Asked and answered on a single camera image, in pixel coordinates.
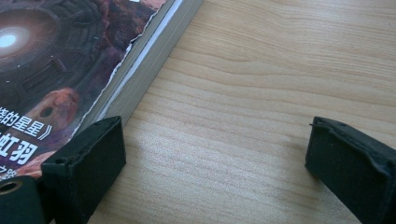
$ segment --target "wooden table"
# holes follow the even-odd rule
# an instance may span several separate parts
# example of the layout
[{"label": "wooden table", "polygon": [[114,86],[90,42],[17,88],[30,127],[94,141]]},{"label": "wooden table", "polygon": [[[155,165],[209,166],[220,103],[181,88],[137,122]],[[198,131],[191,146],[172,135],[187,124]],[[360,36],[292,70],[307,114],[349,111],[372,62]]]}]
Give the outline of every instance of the wooden table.
[{"label": "wooden table", "polygon": [[314,116],[396,148],[396,2],[206,0],[90,223],[359,223],[304,168]]}]

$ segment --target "book cover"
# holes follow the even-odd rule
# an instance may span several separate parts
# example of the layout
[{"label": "book cover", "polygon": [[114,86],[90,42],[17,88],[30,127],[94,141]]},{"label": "book cover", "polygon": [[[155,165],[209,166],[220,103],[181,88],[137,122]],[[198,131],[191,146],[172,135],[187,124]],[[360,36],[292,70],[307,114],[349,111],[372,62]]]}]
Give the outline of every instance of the book cover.
[{"label": "book cover", "polygon": [[166,0],[0,0],[0,180],[41,175]]}]

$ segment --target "cover illustration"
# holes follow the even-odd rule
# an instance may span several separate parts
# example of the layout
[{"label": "cover illustration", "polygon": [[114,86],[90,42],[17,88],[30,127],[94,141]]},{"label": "cover illustration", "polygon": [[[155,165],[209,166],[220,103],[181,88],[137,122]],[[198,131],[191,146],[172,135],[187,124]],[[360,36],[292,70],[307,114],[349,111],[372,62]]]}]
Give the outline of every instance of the cover illustration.
[{"label": "cover illustration", "polygon": [[0,0],[0,180],[41,176],[166,0]]}]

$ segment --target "wood grain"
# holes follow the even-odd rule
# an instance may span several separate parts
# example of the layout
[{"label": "wood grain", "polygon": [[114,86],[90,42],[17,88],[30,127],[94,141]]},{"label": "wood grain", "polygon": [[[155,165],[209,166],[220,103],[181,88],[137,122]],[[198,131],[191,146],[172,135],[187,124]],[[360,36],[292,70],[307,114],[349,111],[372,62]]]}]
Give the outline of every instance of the wood grain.
[{"label": "wood grain", "polygon": [[359,223],[304,168],[314,116],[396,148],[396,2],[206,0],[90,223]]}]

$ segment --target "book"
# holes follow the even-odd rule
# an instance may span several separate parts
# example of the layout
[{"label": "book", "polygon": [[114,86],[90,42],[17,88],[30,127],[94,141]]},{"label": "book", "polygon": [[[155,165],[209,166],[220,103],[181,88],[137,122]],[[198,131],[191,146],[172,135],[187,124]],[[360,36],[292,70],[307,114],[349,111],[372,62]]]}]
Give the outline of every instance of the book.
[{"label": "book", "polygon": [[133,113],[202,0],[0,0],[0,180]]}]

